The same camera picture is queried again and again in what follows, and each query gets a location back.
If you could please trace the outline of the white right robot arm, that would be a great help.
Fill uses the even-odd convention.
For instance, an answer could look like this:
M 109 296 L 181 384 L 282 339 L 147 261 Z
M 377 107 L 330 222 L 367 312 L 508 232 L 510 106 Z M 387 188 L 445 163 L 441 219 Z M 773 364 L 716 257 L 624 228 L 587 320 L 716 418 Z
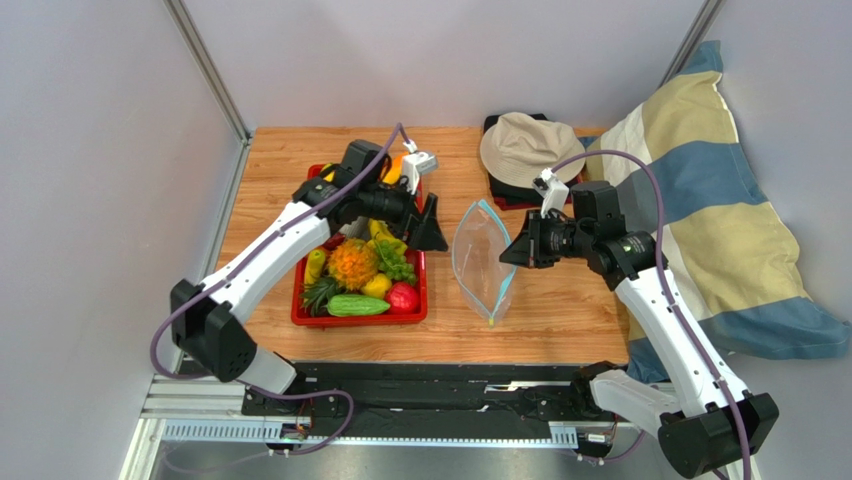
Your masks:
M 768 393 L 754 394 L 715 351 L 687 308 L 661 251 L 645 231 L 626 228 L 606 181 L 567 187 L 539 176 L 540 208 L 527 212 L 501 262 L 543 269 L 582 258 L 639 321 L 674 389 L 667 394 L 603 361 L 574 375 L 576 408 L 611 412 L 655 438 L 671 467 L 693 479 L 730 464 L 751 465 L 779 418 Z

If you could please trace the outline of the clear zip top bag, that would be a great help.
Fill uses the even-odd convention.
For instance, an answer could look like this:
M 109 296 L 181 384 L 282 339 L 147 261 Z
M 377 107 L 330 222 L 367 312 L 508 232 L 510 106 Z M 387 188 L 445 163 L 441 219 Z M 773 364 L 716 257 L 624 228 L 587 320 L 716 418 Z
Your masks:
M 485 200 L 470 205 L 451 245 L 452 270 L 468 307 L 495 328 L 506 316 L 514 295 L 517 268 L 499 256 L 509 246 L 505 225 Z

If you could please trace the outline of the orange toy pineapple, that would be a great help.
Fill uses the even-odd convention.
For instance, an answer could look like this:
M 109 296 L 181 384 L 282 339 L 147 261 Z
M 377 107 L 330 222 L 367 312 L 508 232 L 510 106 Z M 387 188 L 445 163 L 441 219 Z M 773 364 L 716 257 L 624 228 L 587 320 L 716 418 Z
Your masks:
M 345 290 L 360 290 L 379 273 L 375 248 L 361 239 L 346 239 L 327 259 L 329 275 Z

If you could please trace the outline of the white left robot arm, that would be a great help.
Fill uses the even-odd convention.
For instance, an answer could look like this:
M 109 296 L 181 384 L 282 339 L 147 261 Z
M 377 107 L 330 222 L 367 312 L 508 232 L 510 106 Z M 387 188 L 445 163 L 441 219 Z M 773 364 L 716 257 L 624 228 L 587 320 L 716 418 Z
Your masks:
M 382 220 L 414 250 L 448 248 L 436 218 L 437 197 L 418 199 L 423 175 L 438 167 L 434 154 L 406 142 L 401 177 L 382 182 L 387 150 L 356 140 L 330 181 L 306 180 L 278 218 L 226 266 L 199 284 L 178 282 L 168 318 L 173 343 L 223 383 L 238 382 L 280 395 L 296 382 L 295 366 L 259 346 L 244 325 L 260 301 L 309 252 L 360 217 Z

